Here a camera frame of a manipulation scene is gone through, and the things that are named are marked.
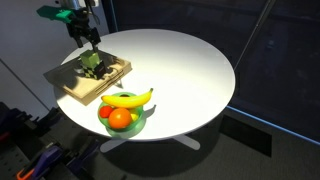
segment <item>green bowl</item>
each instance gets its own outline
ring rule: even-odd
[[[113,94],[113,96],[122,96],[122,95],[128,95],[128,96],[136,96],[135,94],[133,93],[130,93],[130,92],[119,92],[119,93],[116,93],[116,94]],[[98,118],[100,120],[100,122],[107,128],[107,129],[110,129],[112,131],[115,131],[115,132],[126,132],[126,131],[129,131],[131,129],[133,129],[142,119],[142,114],[143,114],[143,106],[139,106],[136,108],[136,110],[138,111],[138,119],[135,120],[134,122],[132,122],[129,126],[125,127],[125,128],[121,128],[121,129],[114,129],[114,128],[111,128],[109,123],[108,123],[108,118],[102,118],[99,114],[99,111],[100,111],[100,108],[102,106],[107,106],[108,104],[102,102],[99,106],[99,109],[98,109]]]

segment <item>yellow banana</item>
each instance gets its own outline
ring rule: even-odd
[[[153,88],[151,88],[148,92],[141,94],[139,96],[131,96],[131,97],[119,97],[112,95],[104,95],[101,96],[101,100],[115,107],[122,108],[136,108],[139,106],[143,106],[151,99]]]

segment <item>table top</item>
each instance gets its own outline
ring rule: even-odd
[[[140,29],[101,37],[99,49],[132,63],[122,78],[123,88],[112,86],[102,95],[117,92],[142,94],[153,88],[142,129],[131,134],[106,131],[97,112],[100,97],[84,106],[55,88],[57,103],[80,126],[107,137],[128,140],[161,140],[194,131],[213,120],[229,103],[235,75],[227,58],[209,43],[175,31]],[[91,49],[87,43],[67,62]]]

